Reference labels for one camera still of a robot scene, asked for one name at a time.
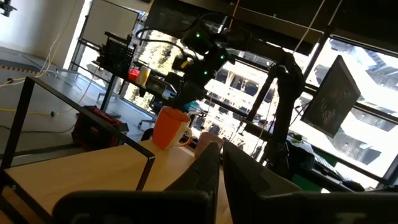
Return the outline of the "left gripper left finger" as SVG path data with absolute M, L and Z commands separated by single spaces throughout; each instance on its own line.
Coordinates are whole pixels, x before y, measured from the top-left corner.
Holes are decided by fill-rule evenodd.
M 164 191 L 195 203 L 213 203 L 218 193 L 220 147 L 211 142 L 190 167 Z

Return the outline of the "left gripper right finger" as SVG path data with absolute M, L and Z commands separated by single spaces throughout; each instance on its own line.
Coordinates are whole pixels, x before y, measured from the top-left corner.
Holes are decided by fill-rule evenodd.
M 301 220 L 289 199 L 301 191 L 231 142 L 223 144 L 223 175 L 233 224 L 293 224 Z

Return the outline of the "purple and white mug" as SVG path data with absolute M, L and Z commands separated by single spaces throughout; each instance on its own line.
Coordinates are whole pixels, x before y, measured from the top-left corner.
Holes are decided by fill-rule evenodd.
M 195 148 L 195 158 L 199 158 L 200 154 L 205 150 L 205 148 L 211 143 L 216 142 L 219 145 L 219 148 L 223 145 L 223 140 L 218 136 L 209 133 L 209 132 L 202 132 L 198 139 L 197 146 Z

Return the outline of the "orange mug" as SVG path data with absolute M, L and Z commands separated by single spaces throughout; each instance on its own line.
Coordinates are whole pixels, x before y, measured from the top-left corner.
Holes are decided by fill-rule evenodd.
M 193 140 L 190 121 L 188 114 L 163 106 L 155 122 L 152 142 L 163 150 L 189 145 Z

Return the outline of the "cream cup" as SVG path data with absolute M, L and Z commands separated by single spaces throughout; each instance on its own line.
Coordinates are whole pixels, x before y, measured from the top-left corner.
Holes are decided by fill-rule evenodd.
M 150 75 L 151 69 L 146 66 L 142 66 L 139 70 L 138 77 L 136 78 L 136 83 L 141 86 L 145 86 Z

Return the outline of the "black perforated rack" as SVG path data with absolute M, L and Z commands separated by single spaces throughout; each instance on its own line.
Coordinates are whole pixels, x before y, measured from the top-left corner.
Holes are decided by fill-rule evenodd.
M 99 66 L 113 75 L 126 78 L 131 67 L 131 62 L 135 53 L 136 46 L 129 44 L 132 35 L 128 34 L 126 38 L 119 37 L 116 34 L 106 31 L 106 43 L 99 49 L 99 57 L 96 61 Z

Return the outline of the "black background desk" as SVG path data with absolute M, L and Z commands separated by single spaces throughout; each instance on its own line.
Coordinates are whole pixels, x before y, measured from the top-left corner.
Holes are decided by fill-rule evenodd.
M 89 47 L 89 48 L 91 48 L 91 49 L 97 51 L 98 53 L 99 53 L 100 47 L 102 46 L 102 45 L 101 45 L 101 46 L 97 46 L 97 45 L 95 45 L 95 44 L 91 44 L 91 43 L 89 43 L 89 42 L 83 40 L 82 38 L 78 39 L 78 43 L 81 44 L 81 45 L 87 46 L 87 47 Z M 98 63 L 96 60 L 94 60 L 94 61 L 92 61 L 92 62 L 93 62 L 98 68 L 101 68 L 101 67 L 99 66 L 99 63 Z M 111 96 L 113 95 L 113 88 L 114 88 L 114 85 L 115 85 L 115 83 L 116 83 L 116 78 L 117 78 L 117 77 L 119 77 L 119 76 L 116 76 L 116 75 L 111 74 L 111 79 L 110 79 L 110 81 L 108 82 L 108 87 L 107 87 L 107 89 L 106 89 L 106 93 L 103 94 L 104 99 L 103 99 L 103 102 L 102 102 L 102 104 L 101 104 L 101 110 L 102 110 L 102 111 L 106 111 L 106 109 L 107 109 L 107 107 L 108 107 L 110 98 L 111 98 Z M 149 77 L 148 77 L 148 80 L 147 80 L 145 86 L 138 85 L 136 82 L 130 82 L 130 81 L 128 80 L 128 76 L 127 76 L 126 78 L 121 78 L 121 79 L 123 79 L 124 82 L 128 82 L 128 83 L 130 83 L 130 84 L 135 85 L 136 87 L 138 87 L 138 88 L 139 88 L 139 95 L 140 95 L 140 96 L 144 96 L 145 93 L 148 92 L 148 93 L 154 95 L 155 97 L 161 98 L 162 100 L 164 100 L 164 101 L 166 101 L 166 102 L 168 102 L 168 103 L 170 103 L 171 101 L 173 101 L 174 98 L 177 96 L 177 91 L 176 91 L 176 89 L 174 88 L 173 85 L 167 83 L 167 82 L 164 81 L 164 80 L 158 79 L 158 78 L 155 76 L 155 74 L 152 73 L 152 72 L 150 73 L 150 75 L 149 75 Z

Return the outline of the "white board panel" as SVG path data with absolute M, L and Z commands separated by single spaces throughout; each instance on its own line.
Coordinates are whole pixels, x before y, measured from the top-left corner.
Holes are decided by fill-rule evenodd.
M 106 0 L 93 0 L 82 39 L 97 46 L 107 41 L 105 32 L 119 37 L 130 34 L 139 13 Z

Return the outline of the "red black tool case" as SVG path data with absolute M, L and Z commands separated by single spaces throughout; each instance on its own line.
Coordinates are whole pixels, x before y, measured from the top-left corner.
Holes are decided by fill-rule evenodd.
M 115 117 L 101 111 L 96 106 L 84 106 L 85 109 L 92 112 L 95 116 L 101 118 L 112 127 L 116 128 L 123 134 L 129 132 L 127 123 L 122 123 Z M 124 142 L 102 126 L 89 119 L 86 115 L 78 113 L 77 121 L 71 133 L 74 143 L 79 144 L 86 150 L 94 151 L 123 145 Z

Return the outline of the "black monitor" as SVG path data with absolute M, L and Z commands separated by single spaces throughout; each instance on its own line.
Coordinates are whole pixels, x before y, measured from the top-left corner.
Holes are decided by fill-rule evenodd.
M 326 73 L 301 121 L 333 138 L 361 92 L 342 56 Z

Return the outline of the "black frame wooden shelf rack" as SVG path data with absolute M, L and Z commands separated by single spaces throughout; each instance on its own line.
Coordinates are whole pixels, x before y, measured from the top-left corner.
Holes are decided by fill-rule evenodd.
M 124 145 L 11 166 L 35 85 L 92 119 Z M 151 141 L 135 142 L 42 80 L 29 77 L 6 144 L 0 181 L 47 222 L 55 203 L 66 194 L 81 190 L 163 190 L 194 160 L 193 154 L 183 147 L 161 150 Z

